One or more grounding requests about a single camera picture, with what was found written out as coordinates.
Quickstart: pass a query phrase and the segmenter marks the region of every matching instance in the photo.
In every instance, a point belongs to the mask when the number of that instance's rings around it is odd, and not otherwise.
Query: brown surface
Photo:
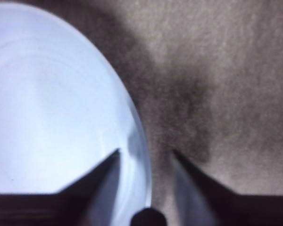
[[[238,192],[283,194],[283,0],[26,2],[79,29],[123,80],[170,224],[172,148]]]

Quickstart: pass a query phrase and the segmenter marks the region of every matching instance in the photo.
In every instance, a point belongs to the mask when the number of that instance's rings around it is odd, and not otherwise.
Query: white surface
[[[127,91],[73,27],[33,7],[0,4],[0,193],[55,193],[116,148],[119,226],[150,205],[151,191],[148,149]]]

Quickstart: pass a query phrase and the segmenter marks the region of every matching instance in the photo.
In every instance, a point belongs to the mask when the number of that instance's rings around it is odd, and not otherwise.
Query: white plate
[[[116,148],[113,225],[125,226],[150,205],[151,178],[141,122],[121,80],[66,22],[1,3],[0,193],[55,193]]]

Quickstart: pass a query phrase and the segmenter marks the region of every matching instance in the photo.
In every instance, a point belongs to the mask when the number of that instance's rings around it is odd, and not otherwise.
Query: gray fabric
[[[283,0],[26,2],[79,29],[117,71],[170,224],[173,148],[237,192],[283,194]]]

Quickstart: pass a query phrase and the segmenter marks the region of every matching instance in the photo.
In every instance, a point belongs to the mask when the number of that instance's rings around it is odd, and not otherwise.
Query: dark object
[[[239,195],[174,151],[175,196],[183,226],[283,226],[283,196]]]
[[[58,194],[0,194],[0,226],[108,226],[119,167],[119,152],[115,151]]]
[[[157,210],[146,208],[133,216],[130,226],[166,226],[166,218]]]

